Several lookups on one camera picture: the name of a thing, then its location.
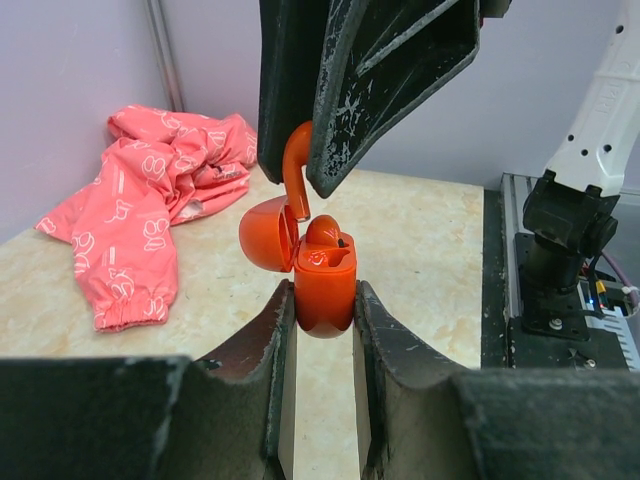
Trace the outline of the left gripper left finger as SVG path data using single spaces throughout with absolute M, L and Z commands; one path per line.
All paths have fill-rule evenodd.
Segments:
M 292 479 L 297 328 L 293 283 L 283 280 L 260 313 L 198 360 L 210 381 L 199 445 L 205 479 Z

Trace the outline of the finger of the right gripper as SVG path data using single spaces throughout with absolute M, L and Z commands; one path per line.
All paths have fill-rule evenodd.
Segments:
M 471 64 L 480 19 L 475 0 L 330 2 L 306 169 L 320 197 Z
M 329 7 L 328 1 L 259 3 L 257 160 L 274 184 L 283 182 L 282 160 L 290 135 L 313 117 Z

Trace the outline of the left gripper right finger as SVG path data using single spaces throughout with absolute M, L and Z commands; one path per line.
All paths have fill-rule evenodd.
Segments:
M 393 317 L 366 281 L 357 284 L 353 361 L 361 478 L 469 478 L 452 382 L 464 366 Z

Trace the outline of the orange earbud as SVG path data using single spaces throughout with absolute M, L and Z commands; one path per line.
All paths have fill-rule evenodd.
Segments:
M 307 121 L 292 132 L 283 154 L 283 183 L 289 206 L 298 222 L 307 221 L 311 216 L 302 171 L 309 159 L 311 138 L 312 122 Z
M 311 245 L 331 248 L 343 248 L 345 246 L 339 224 L 332 216 L 327 214 L 319 215 L 309 223 L 305 238 L 306 242 Z

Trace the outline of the orange charging case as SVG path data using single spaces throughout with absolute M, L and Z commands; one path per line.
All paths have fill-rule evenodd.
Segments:
M 341 231 L 343 248 L 308 244 L 284 196 L 255 205 L 239 224 L 240 246 L 251 263 L 293 274 L 296 321 L 315 338 L 342 335 L 354 316 L 357 254 L 352 236 Z

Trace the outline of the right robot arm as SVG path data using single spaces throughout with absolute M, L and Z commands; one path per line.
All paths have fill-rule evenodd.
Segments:
M 505 1 L 263 1 L 257 158 L 286 190 L 330 196 L 388 130 L 475 58 Z M 529 276 L 567 289 L 601 254 L 639 133 L 639 5 L 625 1 L 578 115 L 525 202 Z

